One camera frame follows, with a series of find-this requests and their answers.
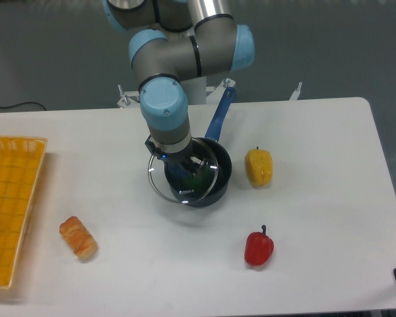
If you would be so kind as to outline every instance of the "orange basket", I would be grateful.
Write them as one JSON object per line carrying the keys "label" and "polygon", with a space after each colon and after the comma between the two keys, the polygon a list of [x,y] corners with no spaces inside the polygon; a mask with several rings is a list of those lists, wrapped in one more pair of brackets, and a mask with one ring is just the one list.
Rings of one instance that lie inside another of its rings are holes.
{"label": "orange basket", "polygon": [[11,286],[47,139],[0,136],[0,288]]}

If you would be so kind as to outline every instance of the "yellow bell pepper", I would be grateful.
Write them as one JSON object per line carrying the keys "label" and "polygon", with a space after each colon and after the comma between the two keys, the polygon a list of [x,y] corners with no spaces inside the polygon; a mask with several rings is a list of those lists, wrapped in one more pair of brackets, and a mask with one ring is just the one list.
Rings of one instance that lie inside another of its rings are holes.
{"label": "yellow bell pepper", "polygon": [[249,150],[245,156],[246,174],[252,185],[259,187],[268,184],[273,176],[273,160],[270,152],[256,149]]}

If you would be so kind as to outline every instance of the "light blue joint cap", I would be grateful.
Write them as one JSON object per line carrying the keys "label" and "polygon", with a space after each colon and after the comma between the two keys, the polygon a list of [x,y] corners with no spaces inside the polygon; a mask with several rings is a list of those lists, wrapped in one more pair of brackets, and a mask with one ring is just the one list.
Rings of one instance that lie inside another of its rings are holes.
{"label": "light blue joint cap", "polygon": [[246,25],[238,25],[236,46],[233,54],[231,71],[248,67],[255,58],[255,45],[251,30]]}
{"label": "light blue joint cap", "polygon": [[122,25],[120,25],[119,22],[113,16],[112,12],[110,11],[110,8],[108,7],[107,0],[102,0],[102,4],[103,4],[104,12],[106,13],[106,17],[110,25],[117,31],[126,31],[126,29],[122,27]]}
{"label": "light blue joint cap", "polygon": [[174,79],[157,77],[147,82],[139,95],[141,112],[147,123],[160,131],[170,131],[187,117],[187,98]]}
{"label": "light blue joint cap", "polygon": [[156,40],[158,38],[163,38],[167,40],[166,35],[158,30],[143,30],[136,33],[129,43],[129,57],[131,58],[131,65],[135,54],[149,41]]}

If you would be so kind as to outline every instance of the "saucepan handle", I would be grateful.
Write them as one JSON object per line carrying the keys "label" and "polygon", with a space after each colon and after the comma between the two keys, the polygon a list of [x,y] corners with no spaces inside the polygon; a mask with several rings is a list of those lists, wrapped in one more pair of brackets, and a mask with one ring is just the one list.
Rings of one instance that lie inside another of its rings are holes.
{"label": "saucepan handle", "polygon": [[220,133],[222,131],[224,117],[226,117],[227,111],[229,110],[230,104],[235,99],[235,96],[235,88],[227,87],[222,98],[220,99],[220,103],[217,106],[216,112],[214,113],[213,119],[211,120],[205,137],[218,142],[218,139],[220,139]]}

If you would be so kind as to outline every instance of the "bread roll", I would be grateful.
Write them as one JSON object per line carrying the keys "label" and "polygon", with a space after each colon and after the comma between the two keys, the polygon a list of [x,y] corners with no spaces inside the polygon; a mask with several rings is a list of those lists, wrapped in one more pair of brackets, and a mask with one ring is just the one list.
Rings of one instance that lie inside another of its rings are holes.
{"label": "bread roll", "polygon": [[59,231],[73,253],[81,260],[89,259],[98,249],[97,242],[75,216],[62,223]]}

